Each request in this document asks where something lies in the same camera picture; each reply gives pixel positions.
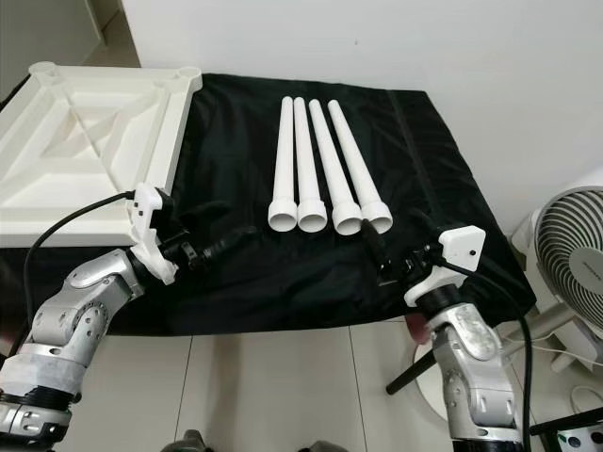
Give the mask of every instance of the white wall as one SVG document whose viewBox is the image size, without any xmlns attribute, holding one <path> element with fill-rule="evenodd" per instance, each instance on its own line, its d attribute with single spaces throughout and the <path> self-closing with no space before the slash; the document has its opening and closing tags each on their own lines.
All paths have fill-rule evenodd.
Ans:
<svg viewBox="0 0 603 452">
<path fill-rule="evenodd" d="M 33 63 L 79 65 L 99 42 L 85 0 L 0 0 L 0 99 Z"/>
<path fill-rule="evenodd" d="M 506 233 L 603 165 L 600 0 L 123 0 L 142 66 L 424 89 Z"/>
</svg>

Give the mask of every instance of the white floor tile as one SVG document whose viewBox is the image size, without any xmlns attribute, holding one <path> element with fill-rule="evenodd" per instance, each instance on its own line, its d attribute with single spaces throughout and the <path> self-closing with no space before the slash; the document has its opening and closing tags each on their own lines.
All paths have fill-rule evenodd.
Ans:
<svg viewBox="0 0 603 452">
<path fill-rule="evenodd" d="M 195 337 L 178 436 L 219 452 L 365 451 L 348 328 Z"/>
<path fill-rule="evenodd" d="M 399 315 L 398 317 L 388 318 L 383 322 L 406 322 L 406 317 L 404 315 Z"/>
<path fill-rule="evenodd" d="M 553 347 L 548 341 L 539 342 L 539 347 Z M 587 385 L 603 394 L 603 380 L 597 379 L 581 363 L 573 363 L 560 373 L 550 368 L 557 356 L 554 353 L 534 349 L 531 412 L 538 423 L 558 419 L 573 414 L 570 392 L 574 386 Z M 513 359 L 513 368 L 523 384 L 524 351 L 520 350 Z M 593 406 L 583 406 L 584 410 L 597 408 L 600 402 L 592 397 Z"/>
<path fill-rule="evenodd" d="M 379 322 L 350 329 L 368 452 L 451 451 L 447 423 L 415 382 L 395 395 L 385 392 L 412 361 L 415 343 L 406 325 Z"/>
<path fill-rule="evenodd" d="M 190 336 L 106 337 L 57 452 L 159 451 L 173 441 Z"/>
</svg>

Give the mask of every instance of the white fan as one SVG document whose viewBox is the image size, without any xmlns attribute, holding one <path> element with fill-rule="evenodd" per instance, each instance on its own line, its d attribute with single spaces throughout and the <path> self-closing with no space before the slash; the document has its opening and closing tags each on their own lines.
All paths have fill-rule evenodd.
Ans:
<svg viewBox="0 0 603 452">
<path fill-rule="evenodd" d="M 567 350 L 603 363 L 603 169 L 576 181 L 535 211 L 513 235 L 540 315 L 532 336 L 555 331 Z M 574 358 L 560 355 L 560 371 Z M 582 362 L 603 378 L 601 366 Z"/>
</svg>

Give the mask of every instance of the white foam board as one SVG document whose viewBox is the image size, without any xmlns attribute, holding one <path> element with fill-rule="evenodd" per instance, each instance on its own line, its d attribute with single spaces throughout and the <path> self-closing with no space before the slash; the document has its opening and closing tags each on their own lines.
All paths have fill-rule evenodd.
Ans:
<svg viewBox="0 0 603 452">
<path fill-rule="evenodd" d="M 28 247 L 56 221 L 147 182 L 171 190 L 197 68 L 36 63 L 0 112 L 0 248 Z M 132 245 L 128 202 L 70 222 L 44 246 Z"/>
</svg>

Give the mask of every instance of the black fabric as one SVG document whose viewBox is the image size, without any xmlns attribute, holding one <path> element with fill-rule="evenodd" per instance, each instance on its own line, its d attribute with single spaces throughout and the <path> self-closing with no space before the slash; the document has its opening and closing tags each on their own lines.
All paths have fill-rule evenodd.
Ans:
<svg viewBox="0 0 603 452">
<path fill-rule="evenodd" d="M 419 208 L 438 224 L 475 224 L 487 232 L 479 272 L 503 284 L 524 310 L 534 303 L 488 205 L 454 140 L 421 91 L 386 91 L 318 82 L 208 74 L 191 102 L 172 196 L 180 212 L 227 201 L 232 210 L 208 225 L 210 243 L 238 226 L 260 236 L 200 281 L 194 275 L 124 307 L 110 332 L 202 334 L 336 327 L 408 312 L 397 284 L 380 287 L 359 234 L 341 236 L 331 220 L 316 234 L 275 233 L 267 224 L 281 99 L 337 99 L 375 184 L 394 217 L 383 235 L 390 256 L 422 246 L 424 228 L 409 218 Z M 328 188 L 312 136 L 318 183 Z M 42 249 L 34 264 L 37 300 L 58 290 L 78 264 L 107 249 Z M 2 250 L 3 297 L 21 303 L 25 250 Z M 474 282 L 462 287 L 494 325 L 512 319 L 502 298 Z"/>
</svg>

